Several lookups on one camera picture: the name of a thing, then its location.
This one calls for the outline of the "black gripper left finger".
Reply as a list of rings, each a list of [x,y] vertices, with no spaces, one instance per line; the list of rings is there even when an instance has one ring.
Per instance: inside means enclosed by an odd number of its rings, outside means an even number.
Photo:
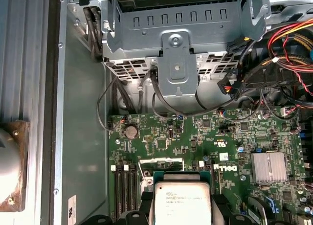
[[[139,210],[124,212],[115,222],[106,215],[94,215],[84,225],[148,225],[153,202],[153,192],[143,192]]]

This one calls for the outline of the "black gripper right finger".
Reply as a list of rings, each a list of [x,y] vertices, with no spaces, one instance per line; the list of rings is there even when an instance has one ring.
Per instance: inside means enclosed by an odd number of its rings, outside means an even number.
[[[261,219],[252,210],[236,214],[232,212],[229,201],[223,194],[212,195],[212,224],[213,225],[261,225]]]

